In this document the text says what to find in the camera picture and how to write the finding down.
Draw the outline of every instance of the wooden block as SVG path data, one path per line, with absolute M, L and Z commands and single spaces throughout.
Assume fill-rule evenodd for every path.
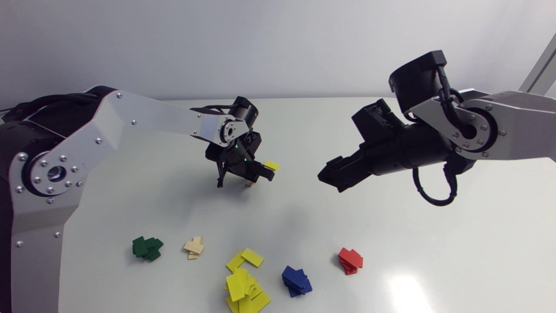
M 234 274 L 239 275 L 241 281 L 245 285 L 247 283 L 247 275 L 249 275 L 249 271 L 243 267 L 238 267 L 234 270 Z
M 245 286 L 240 274 L 232 274 L 226 277 L 228 290 L 230 290 L 230 297 L 233 302 L 245 297 Z
M 203 246 L 202 244 L 196 243 L 196 242 L 192 242 L 192 241 L 188 241 L 188 242 L 185 244 L 185 246 L 183 246 L 183 248 L 184 248 L 185 250 L 192 251 L 192 252 L 195 252 L 195 253 L 197 253 L 197 254 L 201 254 L 201 252 L 203 251 L 203 248 L 204 248 L 204 247 L 205 247 L 205 246 Z
M 232 311 L 232 313 L 240 313 L 240 304 L 239 302 L 233 302 L 231 297 L 226 298 L 226 303 L 228 307 Z
M 255 282 L 255 284 L 253 285 L 253 291 L 251 292 L 251 294 L 249 296 L 251 297 L 251 299 L 254 299 L 261 292 L 263 292 L 261 285 L 259 285 L 258 282 Z
M 227 264 L 226 267 L 228 268 L 228 270 L 232 271 L 232 273 L 234 272 L 234 270 L 236 268 L 239 267 L 239 265 L 241 265 L 245 259 L 241 257 L 241 254 L 243 253 L 243 251 L 238 252 Z
M 136 257 L 142 257 L 148 253 L 147 245 L 145 244 L 145 238 L 143 236 L 132 241 L 133 252 Z
M 251 309 L 251 297 L 247 296 L 244 297 L 243 299 L 240 299 L 239 301 L 239 307 L 240 307 L 240 313 L 252 313 L 252 309 Z
M 203 244 L 203 237 L 202 236 L 193 237 L 192 242 Z M 187 256 L 188 260 L 196 260 L 198 258 L 199 258 L 199 254 L 192 251 L 190 251 L 189 255 Z
M 256 281 L 257 281 L 256 278 L 254 278 L 249 273 L 247 273 L 247 279 L 245 280 L 245 294 L 246 295 L 251 294 L 251 292 L 253 291 L 253 287 L 255 286 Z
M 253 298 L 253 300 L 251 301 L 251 307 L 254 312 L 259 312 L 269 303 L 270 297 L 266 294 L 266 292 L 263 291 L 258 296 Z
M 266 161 L 266 162 L 263 164 L 263 166 L 264 166 L 265 168 L 269 168 L 269 169 L 271 169 L 271 170 L 273 170 L 273 171 L 276 171 L 276 170 L 280 167 L 278 164 L 276 164 L 276 163 L 274 163 L 274 162 L 270 162 L 270 161 Z
M 249 248 L 245 248 L 245 250 L 241 254 L 241 257 L 246 259 L 247 262 L 253 264 L 255 267 L 261 266 L 261 263 L 264 260 L 263 257 L 261 257 L 260 255 L 255 253 L 255 251 L 253 251 Z

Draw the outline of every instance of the blue wooden block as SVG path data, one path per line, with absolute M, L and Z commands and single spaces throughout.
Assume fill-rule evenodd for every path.
M 291 287 L 297 290 L 302 290 L 303 286 L 307 282 L 307 275 L 303 273 L 303 270 L 294 270 L 293 268 L 286 266 L 286 269 L 282 272 L 282 280 L 287 282 Z

